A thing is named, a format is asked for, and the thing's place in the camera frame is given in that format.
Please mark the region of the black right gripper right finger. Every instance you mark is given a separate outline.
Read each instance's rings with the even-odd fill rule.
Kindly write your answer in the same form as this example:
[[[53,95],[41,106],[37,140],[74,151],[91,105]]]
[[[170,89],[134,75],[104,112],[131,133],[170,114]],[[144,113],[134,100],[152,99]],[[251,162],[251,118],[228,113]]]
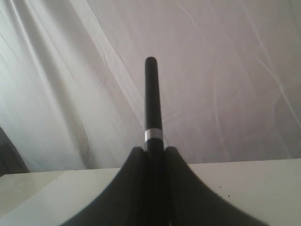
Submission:
[[[175,147],[164,151],[173,226],[264,226],[211,190]]]

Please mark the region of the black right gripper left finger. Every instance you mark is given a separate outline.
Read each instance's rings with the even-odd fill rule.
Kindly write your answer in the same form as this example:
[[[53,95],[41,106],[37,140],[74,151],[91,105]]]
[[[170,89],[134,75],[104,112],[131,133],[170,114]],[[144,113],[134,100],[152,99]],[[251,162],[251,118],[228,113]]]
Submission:
[[[134,147],[120,171],[101,194],[62,225],[145,225],[145,170],[146,155],[141,147]]]

